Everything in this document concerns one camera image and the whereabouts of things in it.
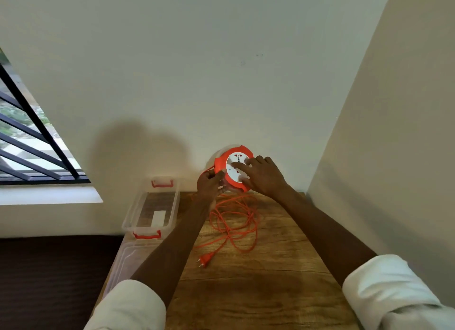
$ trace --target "person's left hand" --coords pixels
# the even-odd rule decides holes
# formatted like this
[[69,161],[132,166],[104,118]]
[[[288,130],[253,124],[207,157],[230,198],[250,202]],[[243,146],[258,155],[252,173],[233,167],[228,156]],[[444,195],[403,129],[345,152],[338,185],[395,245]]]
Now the person's left hand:
[[223,186],[224,175],[225,171],[219,171],[215,174],[213,169],[202,173],[197,179],[197,195],[214,202],[215,198],[225,191]]

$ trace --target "person's left arm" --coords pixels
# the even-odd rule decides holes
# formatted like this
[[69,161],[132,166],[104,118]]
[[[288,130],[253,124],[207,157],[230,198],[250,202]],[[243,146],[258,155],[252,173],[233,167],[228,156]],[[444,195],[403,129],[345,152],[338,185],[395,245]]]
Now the person's left arm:
[[220,188],[224,172],[203,173],[197,195],[181,222],[131,276],[100,302],[85,330],[164,329],[168,308],[202,225]]

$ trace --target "orange plug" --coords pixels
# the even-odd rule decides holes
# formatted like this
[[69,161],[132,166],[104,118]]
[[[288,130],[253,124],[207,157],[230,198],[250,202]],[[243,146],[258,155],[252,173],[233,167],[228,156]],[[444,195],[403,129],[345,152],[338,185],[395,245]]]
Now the orange plug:
[[197,262],[201,263],[201,265],[199,265],[199,267],[206,268],[208,262],[210,262],[210,260],[213,258],[214,255],[215,255],[215,252],[210,252],[210,253],[205,253],[201,257],[199,257],[199,259],[197,260]]

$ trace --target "clear storage box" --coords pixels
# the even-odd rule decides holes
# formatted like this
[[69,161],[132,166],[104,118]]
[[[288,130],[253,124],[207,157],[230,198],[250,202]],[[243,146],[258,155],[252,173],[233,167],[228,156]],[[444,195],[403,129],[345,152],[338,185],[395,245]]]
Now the clear storage box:
[[118,250],[115,263],[112,266],[111,276],[104,289],[103,298],[117,283],[131,278],[149,254],[162,242],[162,240],[151,239],[123,243]]
[[174,229],[179,200],[177,179],[148,178],[141,184],[122,228],[136,239],[164,239]]

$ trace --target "rolled-up sleeve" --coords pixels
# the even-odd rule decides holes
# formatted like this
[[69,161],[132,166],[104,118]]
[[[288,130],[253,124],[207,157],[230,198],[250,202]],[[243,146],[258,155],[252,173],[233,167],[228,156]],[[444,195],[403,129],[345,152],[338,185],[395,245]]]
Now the rolled-up sleeve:
[[166,306],[145,284],[119,282],[95,308],[84,330],[163,330]]
[[455,310],[441,305],[407,262],[393,254],[372,258],[353,271],[343,293],[366,330],[448,329],[447,322],[455,324]]

